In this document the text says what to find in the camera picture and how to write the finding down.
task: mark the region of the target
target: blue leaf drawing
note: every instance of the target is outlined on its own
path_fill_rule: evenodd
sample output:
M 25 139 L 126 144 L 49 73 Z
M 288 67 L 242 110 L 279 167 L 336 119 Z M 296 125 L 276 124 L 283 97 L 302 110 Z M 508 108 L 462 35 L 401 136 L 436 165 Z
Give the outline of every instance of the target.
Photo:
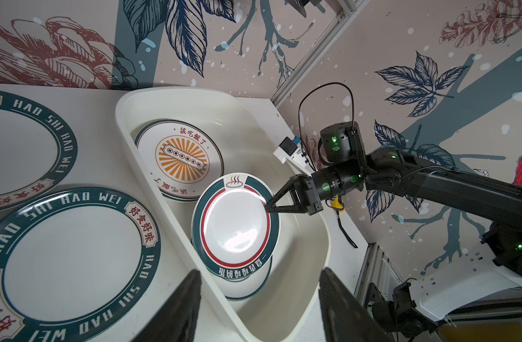
M 407 198 L 407 200 L 409 202 L 411 202 L 411 204 L 413 204 L 413 206 L 415 207 L 415 210 L 418 212 L 420 207 L 421 207 L 421 203 L 422 201 L 424 201 L 422 198 L 415 198 L 415 197 L 411 197 L 409 195 L 405 195 L 405 198 Z
M 484 170 L 482 168 L 472 168 L 472 170 L 479 172 L 480 174 L 483 174 L 484 177 L 489 176 L 489 171 Z
M 425 97 L 419 102 L 411 114 L 407 115 L 408 117 L 419 117 L 421 115 L 425 115 L 429 111 L 431 111 L 437 102 L 437 99 L 434 96 Z
M 394 86 L 403 86 L 405 88 L 422 87 L 421 77 L 410 67 L 395 66 L 375 72 Z
M 375 136 L 383 147 L 405 149 L 405 138 L 392 128 L 379 125 L 375 120 Z
M 464 69 L 466 69 L 467 67 L 468 67 L 468 65 L 461 66 L 461 67 L 454 67 L 454 68 L 447 70 L 437 79 L 437 81 L 435 82 L 435 88 L 439 90 L 439 89 L 447 88 L 448 86 L 452 85 L 457 80 L 457 78 L 460 77 L 460 75 L 462 74 Z
M 394 201 L 394 194 L 381 190 L 368 190 L 365 200 L 371 216 L 371 222 L 373 222 L 377 215 L 390 207 L 390 204 Z
M 168 0 L 124 0 L 123 5 L 137 50 L 141 41 L 164 22 L 168 13 Z
M 425 86 L 433 86 L 438 78 L 438 65 L 432 58 L 423 56 L 418 51 L 415 71 L 419 74 Z
M 401 88 L 385 100 L 392 101 L 399 105 L 406 105 L 424 99 L 426 95 L 428 95 L 428 90 L 424 88 Z
M 449 152 L 434 144 L 424 144 L 417 148 L 417 156 L 446 168 L 454 168 L 455 161 Z
M 202 77 L 206 58 L 206 25 L 200 0 L 172 0 L 166 18 L 166 32 L 177 58 Z
M 202 5 L 209 14 L 215 14 L 218 17 L 235 22 L 232 0 L 202 0 Z

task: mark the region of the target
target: white plastic tub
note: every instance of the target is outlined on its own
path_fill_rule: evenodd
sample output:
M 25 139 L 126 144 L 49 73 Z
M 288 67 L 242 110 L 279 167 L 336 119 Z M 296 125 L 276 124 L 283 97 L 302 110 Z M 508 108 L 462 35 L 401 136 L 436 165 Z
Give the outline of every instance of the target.
M 280 236 L 270 277 L 247 302 L 231 304 L 201 262 L 189 237 L 196 202 L 165 199 L 134 144 L 140 129 L 160 119 L 190 123 L 219 147 L 226 174 L 245 172 L 274 193 L 293 174 L 272 152 L 276 148 L 257 121 L 234 97 L 190 87 L 157 87 L 128 93 L 116 106 L 126 157 L 183 263 L 202 273 L 202 295 L 221 321 L 246 341 L 291 341 L 310 311 L 320 271 L 329 256 L 329 236 L 321 215 L 281 214 Z M 280 200 L 285 205 L 289 198 Z

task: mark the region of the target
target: plate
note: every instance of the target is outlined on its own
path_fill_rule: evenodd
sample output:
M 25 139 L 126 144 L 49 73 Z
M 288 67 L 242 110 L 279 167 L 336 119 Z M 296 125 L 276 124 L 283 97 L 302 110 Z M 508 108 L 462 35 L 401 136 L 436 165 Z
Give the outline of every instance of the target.
M 0 210 L 45 193 L 71 171 L 76 138 L 45 106 L 0 91 Z
M 113 189 L 80 187 L 0 221 L 0 340 L 84 341 L 122 318 L 160 259 L 150 212 Z
M 196 201 L 223 175 L 217 145 L 198 127 L 178 120 L 150 123 L 135 145 L 162 194 L 177 201 Z
M 263 265 L 259 271 L 247 278 L 238 281 L 229 281 L 213 275 L 213 279 L 228 300 L 238 302 L 240 300 L 251 298 L 259 292 L 269 279 L 271 269 L 272 257 L 270 257 L 269 262 Z
M 276 247 L 278 213 L 267 213 L 269 188 L 251 174 L 227 174 L 196 203 L 192 245 L 206 267 L 225 279 L 241 279 L 266 264 Z

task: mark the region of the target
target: white countertop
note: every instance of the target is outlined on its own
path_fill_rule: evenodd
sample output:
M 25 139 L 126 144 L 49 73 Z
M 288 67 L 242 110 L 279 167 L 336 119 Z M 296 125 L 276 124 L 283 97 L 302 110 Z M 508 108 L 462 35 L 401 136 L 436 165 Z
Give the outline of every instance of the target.
M 0 90 L 15 93 L 59 114 L 72 127 L 78 141 L 77 163 L 66 178 L 51 192 L 65 187 L 95 184 L 119 189 L 147 203 L 143 191 L 122 153 L 120 137 L 116 129 L 114 109 L 125 91 L 72 89 L 29 85 L 0 84 Z M 237 98 L 265 129 L 275 148 L 293 134 L 269 99 Z M 0 218 L 10 210 L 0 212 Z M 328 223 L 331 251 L 328 267 L 354 293 L 361 266 L 367 250 L 367 242 L 350 217 L 343 212 L 341 222 L 348 235 L 358 245 L 354 249 L 340 231 L 332 210 L 324 210 Z M 174 252 L 166 255 L 168 260 L 176 258 Z M 141 330 L 160 305 L 181 282 L 186 271 L 182 265 L 161 262 L 157 274 L 136 306 L 118 323 L 92 340 L 126 340 L 130 334 Z M 230 331 L 217 318 L 210 305 L 201 301 L 195 341 L 241 341 L 236 332 Z M 303 327 L 294 341 L 325 341 L 319 301 L 316 301 Z

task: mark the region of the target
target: stack of plates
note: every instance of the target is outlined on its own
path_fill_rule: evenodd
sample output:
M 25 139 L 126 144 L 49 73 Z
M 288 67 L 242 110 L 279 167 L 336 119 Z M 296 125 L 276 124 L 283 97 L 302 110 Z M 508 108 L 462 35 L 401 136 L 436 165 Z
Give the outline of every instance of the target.
M 223 294 L 229 300 L 256 294 L 270 275 L 279 234 L 278 214 L 264 208 L 268 187 L 251 174 L 222 176 L 217 145 L 182 121 L 152 122 L 135 144 L 165 197 L 198 201 L 191 242 Z
M 229 300 L 256 294 L 270 275 L 279 234 L 277 213 L 264 204 L 268 187 L 251 174 L 227 174 L 200 196 L 191 241 Z

